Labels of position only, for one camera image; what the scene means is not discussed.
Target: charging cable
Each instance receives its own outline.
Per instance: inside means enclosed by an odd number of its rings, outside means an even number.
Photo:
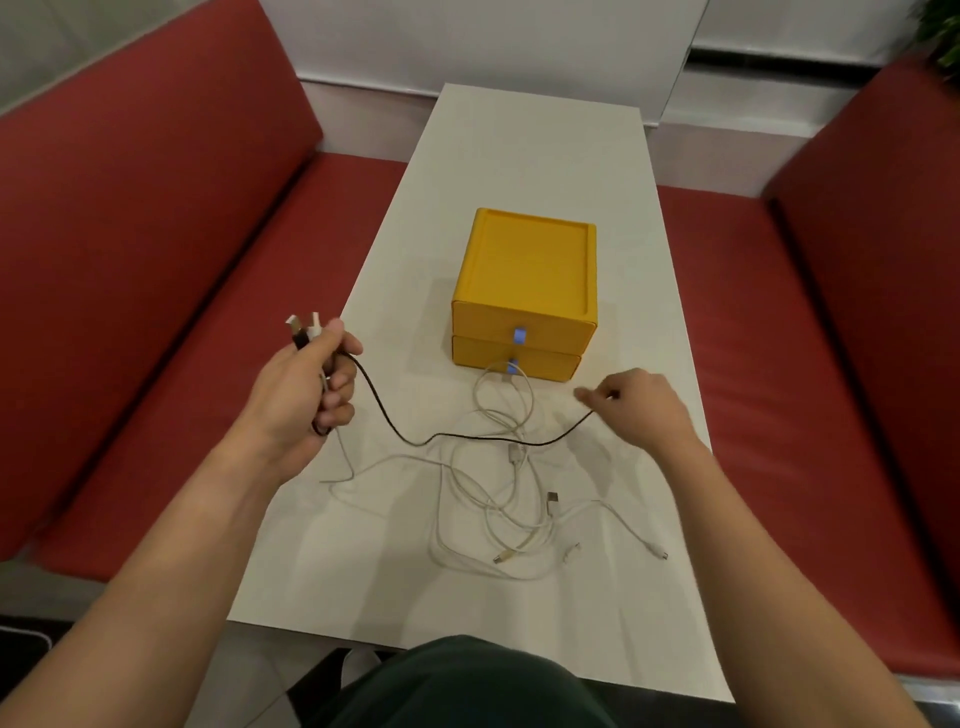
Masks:
[[[306,346],[310,339],[314,338],[320,333],[321,329],[317,319],[317,314],[314,313],[313,316],[314,325],[310,327],[302,336],[300,336],[297,331],[300,326],[299,321],[296,320],[296,317],[291,317],[291,319],[288,320],[288,324],[290,324],[291,328],[294,330],[294,342],[297,344],[298,349],[302,349],[303,346]],[[394,434],[406,445],[410,446],[411,448],[421,449],[427,447],[434,440],[441,437],[450,438],[455,442],[446,459],[442,459],[440,457],[425,457],[413,453],[395,453],[387,455],[386,457],[383,457],[358,471],[354,469],[353,464],[349,459],[347,448],[344,446],[344,442],[340,437],[340,433],[334,429],[333,432],[337,435],[337,441],[340,444],[340,450],[344,456],[345,462],[348,465],[350,475],[336,480],[322,480],[321,484],[329,486],[332,492],[337,485],[351,482],[361,474],[366,473],[373,468],[379,467],[380,465],[383,465],[391,460],[413,460],[438,467],[440,469],[440,478],[437,489],[436,513],[434,516],[431,542],[431,556],[433,556],[435,560],[437,559],[433,548],[436,548],[446,557],[452,557],[456,559],[458,562],[463,564],[467,570],[473,572],[480,572],[487,575],[499,576],[514,580],[540,579],[554,569],[568,563],[573,553],[579,552],[582,549],[582,546],[580,544],[571,546],[561,555],[559,559],[555,560],[548,570],[541,571],[535,575],[517,575],[513,572],[507,572],[502,568],[502,565],[508,561],[511,561],[517,556],[533,556],[542,553],[553,545],[556,533],[562,526],[594,507],[599,507],[610,512],[617,519],[617,521],[623,525],[627,532],[630,533],[631,536],[640,542],[655,557],[664,560],[667,558],[667,552],[660,545],[640,536],[640,534],[637,533],[627,523],[627,521],[616,511],[616,509],[614,509],[613,506],[607,503],[605,500],[600,498],[578,500],[570,503],[565,508],[562,508],[558,494],[546,490],[534,462],[530,459],[530,448],[544,448],[560,442],[564,437],[569,435],[574,429],[581,425],[587,419],[587,417],[592,414],[592,412],[588,412],[567,431],[553,438],[552,440],[547,440],[545,442],[529,442],[526,439],[525,426],[533,417],[534,410],[537,406],[537,397],[533,386],[530,383],[530,379],[520,367],[515,365],[516,374],[523,377],[523,380],[526,384],[525,389],[529,396],[529,402],[524,399],[522,392],[519,388],[517,388],[516,376],[510,377],[510,385],[516,392],[519,400],[523,403],[524,413],[521,417],[517,418],[512,413],[492,409],[480,403],[478,395],[480,385],[487,376],[494,373],[494,367],[498,367],[501,364],[506,363],[496,362],[485,369],[474,382],[471,392],[474,409],[465,415],[465,417],[479,415],[495,425],[495,429],[486,435],[466,435],[458,432],[435,432],[426,440],[423,440],[422,442],[416,442],[404,437],[404,435],[397,429],[393,420],[391,420],[390,415],[387,413],[387,409],[383,404],[383,400],[376,391],[376,387],[373,385],[370,375],[367,373],[367,370],[363,367],[363,365],[349,353],[340,351],[338,354],[346,356],[354,364],[356,364],[357,370],[361,373],[361,375],[363,375],[363,378],[370,386],[373,398],[376,400],[377,406],[379,407],[380,412],[383,414],[384,419],[387,421],[387,424],[394,431]],[[488,490],[488,488],[480,483],[475,477],[457,466],[456,455],[459,451],[459,447],[462,446],[465,441],[507,443],[507,457],[512,466],[513,478],[510,483],[501,489],[500,492],[496,494],[491,493],[490,490]],[[521,479],[521,474],[527,469],[530,471],[533,486],[536,488],[535,500],[538,504],[537,515],[532,520],[523,519],[516,512],[517,503],[520,500],[520,484],[522,480],[524,480]],[[466,506],[478,510],[482,514],[484,529],[487,533],[487,536],[495,545],[495,547],[499,549],[492,559],[479,559],[473,555],[463,553],[450,546],[444,540],[443,532],[440,526],[440,515],[445,490],[444,484],[446,482],[449,483],[449,490],[451,490],[453,496],[463,502]],[[511,530],[517,533],[514,543],[508,543],[507,539],[500,535],[500,533],[502,533],[504,530]],[[450,564],[447,561],[438,560],[438,563],[450,568]]]

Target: green plant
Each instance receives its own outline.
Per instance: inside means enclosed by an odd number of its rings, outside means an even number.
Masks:
[[[925,0],[917,9],[916,40],[932,46],[942,73],[960,80],[960,0]]]

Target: person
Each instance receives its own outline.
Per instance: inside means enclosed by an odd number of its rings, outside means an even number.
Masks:
[[[360,342],[331,321],[263,368],[249,401],[86,615],[0,706],[0,728],[182,725],[267,505],[347,425]],[[324,393],[320,377],[331,373]],[[609,398],[613,392],[618,398]],[[697,438],[667,380],[640,369],[576,398],[669,483],[724,675],[751,726],[926,725],[900,683],[777,547]],[[398,655],[311,725],[613,726],[569,672],[471,638]]]

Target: dark green shirt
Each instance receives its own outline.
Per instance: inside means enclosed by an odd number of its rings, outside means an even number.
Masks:
[[[392,657],[305,728],[615,728],[587,686],[541,657],[447,637]]]

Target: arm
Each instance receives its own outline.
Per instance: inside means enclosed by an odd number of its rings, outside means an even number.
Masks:
[[[310,421],[345,425],[353,416],[355,370],[345,357],[335,357],[331,391],[320,383],[341,344],[362,351],[335,320],[301,352],[290,346],[271,359],[227,436],[103,595],[0,705],[0,728],[186,721],[267,505],[323,445]]]
[[[608,400],[613,391],[619,399]],[[663,376],[634,369],[576,396],[666,476],[720,665],[750,725],[926,726],[897,679],[760,525]]]

